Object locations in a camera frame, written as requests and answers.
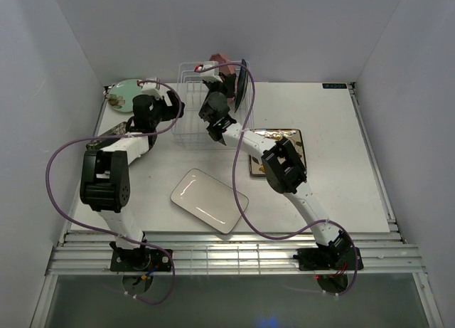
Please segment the teal leaf-shaped plate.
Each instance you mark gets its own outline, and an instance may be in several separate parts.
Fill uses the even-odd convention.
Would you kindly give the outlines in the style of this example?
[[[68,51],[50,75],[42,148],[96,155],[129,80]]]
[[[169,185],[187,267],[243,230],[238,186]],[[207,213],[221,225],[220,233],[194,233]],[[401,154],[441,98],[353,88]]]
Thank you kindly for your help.
[[[248,80],[249,80],[249,75],[248,72],[246,71],[246,68],[248,67],[248,63],[245,59],[241,60],[241,67],[240,67],[240,72],[237,78],[237,91],[235,94],[235,112],[238,111],[240,108],[242,101],[245,97],[246,91],[247,91],[247,85],[248,85]]]

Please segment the pink polka dot plate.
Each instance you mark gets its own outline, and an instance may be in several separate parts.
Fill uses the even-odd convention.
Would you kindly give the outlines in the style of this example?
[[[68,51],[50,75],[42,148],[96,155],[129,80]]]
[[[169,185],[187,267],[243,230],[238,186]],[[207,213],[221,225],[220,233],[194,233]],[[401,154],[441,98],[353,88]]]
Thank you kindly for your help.
[[[214,53],[210,57],[210,61],[218,62],[219,64],[228,63],[230,59],[222,53]],[[235,81],[236,73],[232,65],[226,65],[219,68],[219,76],[223,79],[227,88],[227,103],[231,104],[235,97]]]

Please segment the cream floral square plate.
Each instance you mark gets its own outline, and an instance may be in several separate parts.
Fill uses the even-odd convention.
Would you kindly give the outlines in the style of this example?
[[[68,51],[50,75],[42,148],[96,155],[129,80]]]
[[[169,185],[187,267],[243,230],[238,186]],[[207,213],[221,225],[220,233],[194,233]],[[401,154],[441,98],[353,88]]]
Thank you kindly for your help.
[[[303,165],[307,167],[306,152],[304,141],[299,129],[254,129],[253,132],[276,141],[281,140],[283,137],[287,138],[299,155]],[[265,172],[262,163],[252,156],[249,156],[250,176],[253,178],[264,178]]]

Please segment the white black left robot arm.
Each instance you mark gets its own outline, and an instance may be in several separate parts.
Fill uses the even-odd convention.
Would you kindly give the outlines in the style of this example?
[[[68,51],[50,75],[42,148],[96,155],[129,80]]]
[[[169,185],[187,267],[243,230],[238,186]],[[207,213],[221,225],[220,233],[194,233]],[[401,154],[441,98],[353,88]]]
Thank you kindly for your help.
[[[183,116],[184,104],[170,90],[163,97],[140,94],[133,99],[133,115],[105,132],[106,139],[87,144],[82,163],[80,200],[100,215],[117,234],[109,245],[122,262],[134,270],[144,270],[151,262],[150,252],[142,245],[146,239],[127,209],[131,186],[129,165],[149,152],[156,142],[161,122]]]

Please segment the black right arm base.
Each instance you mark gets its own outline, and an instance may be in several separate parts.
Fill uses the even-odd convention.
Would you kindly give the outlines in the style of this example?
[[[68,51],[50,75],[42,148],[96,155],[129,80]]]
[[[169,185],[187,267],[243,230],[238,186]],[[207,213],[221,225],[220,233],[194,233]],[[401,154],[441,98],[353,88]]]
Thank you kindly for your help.
[[[363,261],[360,255],[360,250],[356,248],[357,255],[350,249],[341,257],[330,257],[324,254],[319,248],[300,248],[293,259],[297,261],[300,271],[316,271],[316,270],[358,270],[364,268]]]

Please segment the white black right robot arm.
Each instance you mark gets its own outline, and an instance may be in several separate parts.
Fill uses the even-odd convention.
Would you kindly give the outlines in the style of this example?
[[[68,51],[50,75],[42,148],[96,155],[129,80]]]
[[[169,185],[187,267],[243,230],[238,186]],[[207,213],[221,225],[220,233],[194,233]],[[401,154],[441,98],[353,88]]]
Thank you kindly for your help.
[[[259,159],[269,186],[285,196],[306,222],[314,236],[316,247],[298,254],[304,270],[360,269],[360,253],[348,232],[332,221],[307,180],[307,170],[291,141],[275,140],[244,128],[230,116],[228,99],[233,96],[232,76],[216,81],[204,80],[208,89],[199,116],[207,123],[210,138],[237,153],[246,152]]]

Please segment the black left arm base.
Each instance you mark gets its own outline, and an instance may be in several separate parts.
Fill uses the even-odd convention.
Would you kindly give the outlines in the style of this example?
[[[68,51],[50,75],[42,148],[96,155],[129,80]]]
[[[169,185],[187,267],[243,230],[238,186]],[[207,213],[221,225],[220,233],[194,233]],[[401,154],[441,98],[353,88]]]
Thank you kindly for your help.
[[[167,249],[166,252],[167,254],[162,250],[150,248],[126,250],[120,254],[114,251],[109,270],[117,273],[146,273],[151,270],[170,272],[173,251]]]

